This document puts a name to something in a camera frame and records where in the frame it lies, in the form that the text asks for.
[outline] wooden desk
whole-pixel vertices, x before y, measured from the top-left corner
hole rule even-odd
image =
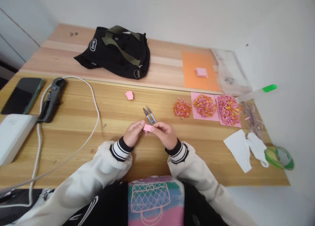
[[[41,77],[46,79],[45,87],[52,83],[55,76],[17,73],[0,91],[0,107],[3,107],[17,82],[22,77]],[[51,170],[68,158],[86,141],[96,122],[96,111],[90,88],[77,79],[68,79],[69,83],[62,96],[62,104],[52,123],[42,125],[43,148],[38,174]],[[264,168],[260,161],[251,155],[253,167],[244,173],[223,140],[238,128],[222,126],[219,122],[193,119],[193,115],[183,120],[175,116],[173,105],[177,98],[190,101],[190,93],[157,88],[137,87],[98,81],[89,81],[95,92],[101,120],[95,134],[72,160],[55,172],[38,180],[36,188],[57,187],[82,164],[92,159],[97,147],[106,140],[117,140],[123,136],[130,123],[146,120],[143,107],[150,107],[158,121],[173,125],[180,140],[187,141],[202,157],[221,184],[232,185],[289,185],[283,170],[270,166]],[[127,100],[126,91],[134,92],[134,100]],[[37,99],[31,114],[39,114]],[[269,136],[262,132],[266,144],[271,144]],[[0,167],[0,188],[11,186],[30,179],[37,152],[37,134],[33,128],[31,134],[20,149],[15,160]],[[124,179],[132,181],[151,175],[169,175],[166,163],[168,155],[161,142],[155,136],[141,137],[132,153],[133,166]]]
[[[189,92],[207,92],[223,94],[222,92],[204,91],[186,88],[184,86],[182,51],[211,56],[218,79],[218,63],[209,48],[175,44],[148,39],[150,48],[150,68],[147,76],[140,80],[119,77],[104,68],[86,69],[73,57],[86,50],[92,40],[95,29],[74,25],[59,24],[47,41],[38,49],[29,61],[21,68],[24,72],[53,76],[78,76],[84,79],[113,82],[144,87],[165,88]]]

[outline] bag logo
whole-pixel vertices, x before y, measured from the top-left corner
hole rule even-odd
[[[96,44],[97,44],[97,40],[95,38],[93,38],[93,40],[91,40],[91,42],[90,42],[90,50],[91,51],[95,51]]]

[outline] white tissue paper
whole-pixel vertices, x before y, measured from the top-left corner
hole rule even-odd
[[[245,133],[242,129],[233,133],[231,136],[224,140],[228,149],[232,152],[237,163],[240,165],[244,173],[252,169],[249,162],[250,152],[249,144],[246,141]]]
[[[254,154],[255,158],[260,160],[262,166],[265,168],[269,167],[269,163],[267,162],[265,156],[265,150],[267,149],[266,145],[254,133],[249,133],[247,135],[247,139],[250,150]]]

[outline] person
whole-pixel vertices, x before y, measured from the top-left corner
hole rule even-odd
[[[105,141],[91,161],[17,225],[256,225],[195,149],[180,142],[173,127],[163,122],[155,123],[152,132],[169,154],[171,176],[120,182],[131,168],[131,152],[144,124],[144,120],[131,124],[117,142]]]

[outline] hand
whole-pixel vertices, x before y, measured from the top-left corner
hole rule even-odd
[[[127,146],[133,147],[136,144],[139,136],[142,134],[144,124],[144,120],[139,120],[130,124],[123,137],[123,140]]]
[[[177,144],[177,137],[170,124],[157,122],[151,128],[151,131],[161,140],[166,149],[172,150],[175,148]]]

